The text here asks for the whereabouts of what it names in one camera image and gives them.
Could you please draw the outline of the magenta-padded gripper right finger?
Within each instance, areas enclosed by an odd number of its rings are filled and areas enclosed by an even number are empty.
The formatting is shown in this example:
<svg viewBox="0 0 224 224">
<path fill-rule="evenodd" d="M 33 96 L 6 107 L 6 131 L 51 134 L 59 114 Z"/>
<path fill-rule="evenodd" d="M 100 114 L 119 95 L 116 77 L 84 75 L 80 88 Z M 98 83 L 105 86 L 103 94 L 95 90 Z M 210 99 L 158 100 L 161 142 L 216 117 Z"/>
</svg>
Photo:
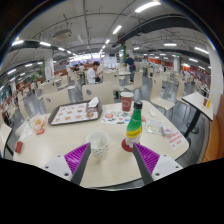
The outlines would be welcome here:
<svg viewBox="0 0 224 224">
<path fill-rule="evenodd" d="M 145 185 L 182 169 L 169 155 L 159 155 L 137 143 L 133 144 L 133 154 Z"/>
</svg>

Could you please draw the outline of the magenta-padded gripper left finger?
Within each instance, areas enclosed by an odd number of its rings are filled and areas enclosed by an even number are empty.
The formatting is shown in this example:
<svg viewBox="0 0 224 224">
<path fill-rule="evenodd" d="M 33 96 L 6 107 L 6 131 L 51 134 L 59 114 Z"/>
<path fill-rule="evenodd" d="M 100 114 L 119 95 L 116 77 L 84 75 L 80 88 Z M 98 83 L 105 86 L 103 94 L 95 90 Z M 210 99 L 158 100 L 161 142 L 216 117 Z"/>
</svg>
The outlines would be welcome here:
<svg viewBox="0 0 224 224">
<path fill-rule="evenodd" d="M 57 155 L 43 166 L 48 171 L 76 185 L 81 183 L 88 158 L 91 153 L 89 143 L 79 146 L 65 155 Z"/>
</svg>

